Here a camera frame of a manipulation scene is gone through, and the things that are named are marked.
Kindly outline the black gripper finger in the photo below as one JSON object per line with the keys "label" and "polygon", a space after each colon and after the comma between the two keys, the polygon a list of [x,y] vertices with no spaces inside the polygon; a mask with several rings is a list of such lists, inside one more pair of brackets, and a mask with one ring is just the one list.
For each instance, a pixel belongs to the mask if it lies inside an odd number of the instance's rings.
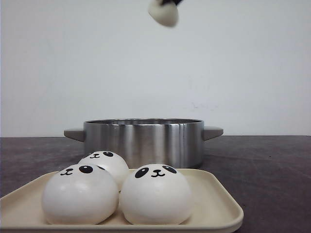
{"label": "black gripper finger", "polygon": [[178,5],[179,3],[181,3],[183,0],[160,0],[159,4],[160,5],[165,5],[165,4],[171,4],[173,3],[174,5]]}

